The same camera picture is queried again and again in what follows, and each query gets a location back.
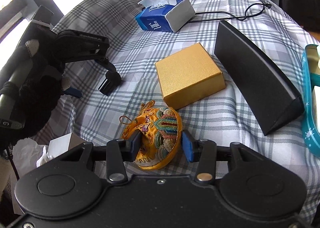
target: black strap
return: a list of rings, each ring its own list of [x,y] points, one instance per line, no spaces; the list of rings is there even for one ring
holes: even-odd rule
[[[7,81],[0,90],[0,95],[7,95],[13,100],[17,100],[19,98],[19,88],[14,83]]]

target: wooden floor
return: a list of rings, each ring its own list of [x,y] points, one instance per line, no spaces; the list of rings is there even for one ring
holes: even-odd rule
[[[313,37],[315,37],[317,40],[320,41],[320,32],[312,32],[312,31],[308,31],[310,33],[310,35],[312,35]]]

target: black cable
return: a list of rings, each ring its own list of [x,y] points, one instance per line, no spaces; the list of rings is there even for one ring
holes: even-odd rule
[[[13,159],[12,159],[12,157],[11,157],[9,148],[6,148],[5,150],[7,151],[8,159],[9,159],[9,161],[10,161],[10,163],[11,163],[11,166],[12,166],[12,168],[13,168],[13,171],[14,171],[15,175],[16,175],[16,178],[17,178],[17,180],[19,180],[19,174],[18,174],[16,165],[14,164]]]
[[[252,18],[252,17],[256,17],[260,14],[262,14],[265,10],[265,8],[267,7],[268,9],[270,9],[272,7],[272,5],[270,3],[264,3],[263,0],[259,0],[261,3],[253,3],[251,4],[244,12],[244,16],[235,16],[232,13],[226,12],[226,11],[204,11],[204,12],[197,12],[195,15],[199,15],[199,14],[214,14],[214,13],[220,13],[220,14],[228,14],[230,15],[230,17],[226,17],[226,18],[215,18],[215,19],[206,19],[206,20],[191,20],[188,21],[187,23],[191,23],[191,22],[203,22],[203,21],[217,21],[217,20],[229,20],[229,19],[236,19],[239,21],[244,21],[247,18]],[[262,9],[261,11],[259,11],[258,13],[252,14],[252,15],[247,15],[248,10],[254,6],[254,5],[262,5]]]

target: black case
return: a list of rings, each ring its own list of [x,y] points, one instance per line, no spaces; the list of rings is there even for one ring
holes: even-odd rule
[[[220,21],[214,54],[237,85],[264,135],[304,112],[301,94],[250,39]]]

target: blue tissue package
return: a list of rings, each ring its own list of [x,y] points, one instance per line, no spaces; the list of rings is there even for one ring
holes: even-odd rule
[[[177,32],[195,13],[189,0],[177,0],[176,5],[156,4],[145,8],[136,21],[146,31]]]

